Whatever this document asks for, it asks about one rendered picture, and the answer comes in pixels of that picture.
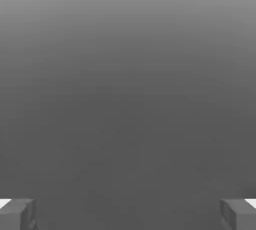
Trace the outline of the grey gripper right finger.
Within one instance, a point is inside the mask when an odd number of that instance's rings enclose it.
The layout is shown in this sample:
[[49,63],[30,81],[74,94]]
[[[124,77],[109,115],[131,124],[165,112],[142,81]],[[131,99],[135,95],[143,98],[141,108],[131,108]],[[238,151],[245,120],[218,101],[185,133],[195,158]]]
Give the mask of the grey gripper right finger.
[[221,199],[223,230],[256,230],[256,198]]

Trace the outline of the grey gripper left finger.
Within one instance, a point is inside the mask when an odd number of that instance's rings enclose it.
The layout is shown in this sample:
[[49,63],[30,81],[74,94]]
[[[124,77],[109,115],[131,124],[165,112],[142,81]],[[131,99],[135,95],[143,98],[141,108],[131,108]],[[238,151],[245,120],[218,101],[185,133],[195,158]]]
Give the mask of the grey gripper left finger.
[[33,198],[0,198],[0,230],[38,230]]

